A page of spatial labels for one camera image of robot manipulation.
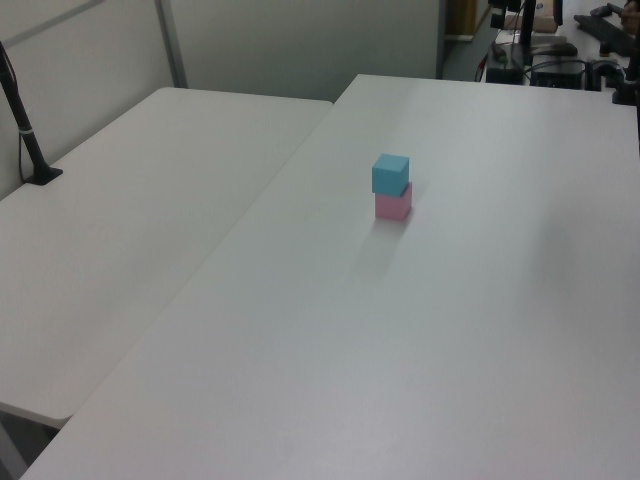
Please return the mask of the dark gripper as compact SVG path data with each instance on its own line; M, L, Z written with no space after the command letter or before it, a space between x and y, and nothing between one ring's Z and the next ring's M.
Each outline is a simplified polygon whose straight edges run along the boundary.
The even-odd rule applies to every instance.
M506 11L517 13L521 7L521 0L488 0L488 4L494 8L502 10L500 15L493 11L490 26L492 28L504 28Z

